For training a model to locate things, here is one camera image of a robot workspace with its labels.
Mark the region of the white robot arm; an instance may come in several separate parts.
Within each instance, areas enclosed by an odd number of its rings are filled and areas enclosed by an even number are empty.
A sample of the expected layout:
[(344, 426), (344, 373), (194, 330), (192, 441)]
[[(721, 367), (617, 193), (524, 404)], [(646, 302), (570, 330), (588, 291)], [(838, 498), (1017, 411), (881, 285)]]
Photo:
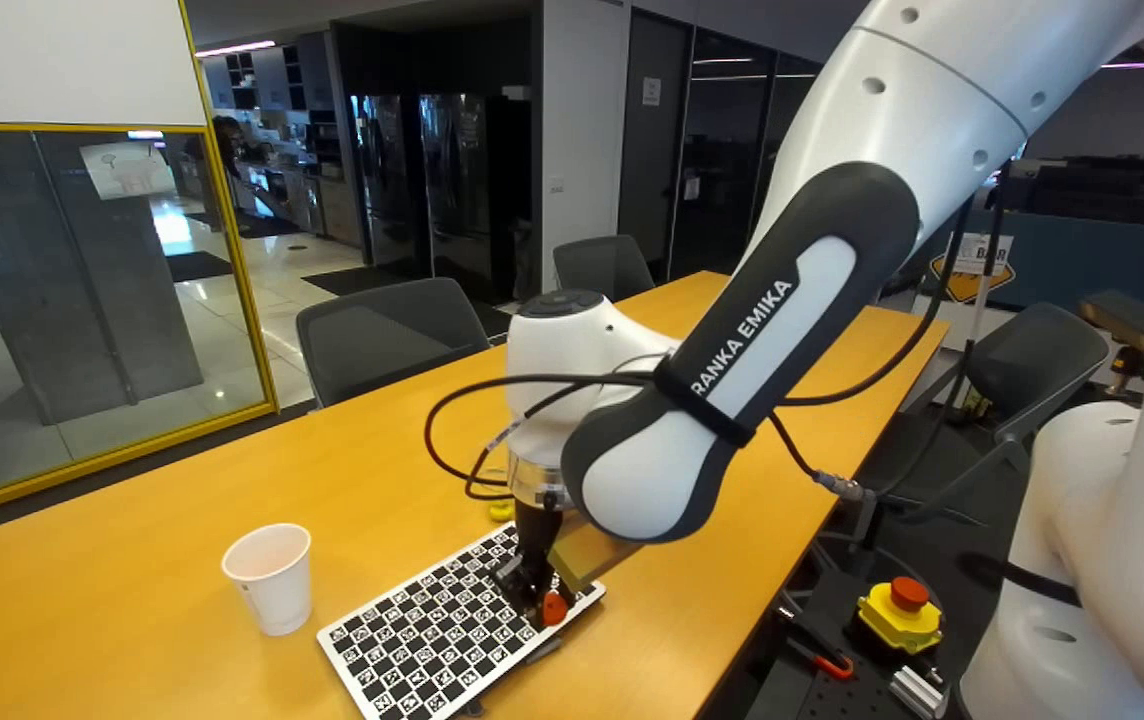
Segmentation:
[[(646, 330), (605, 294), (521, 307), (515, 498), (632, 544), (702, 526), (730, 454), (854, 313), (1137, 43), (1144, 0), (867, 0), (688, 336)], [(958, 695), (977, 720), (1144, 716), (1144, 398), (1080, 404), (1036, 432)]]

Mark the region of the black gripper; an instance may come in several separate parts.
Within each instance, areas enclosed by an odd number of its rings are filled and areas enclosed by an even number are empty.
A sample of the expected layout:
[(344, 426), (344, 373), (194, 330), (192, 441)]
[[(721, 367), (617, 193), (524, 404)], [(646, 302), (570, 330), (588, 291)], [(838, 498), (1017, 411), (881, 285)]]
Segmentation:
[(548, 560), (559, 523), (557, 498), (515, 505), (515, 554), (495, 565), (490, 580), (521, 614), (530, 614), (539, 596), (570, 607), (570, 585)]

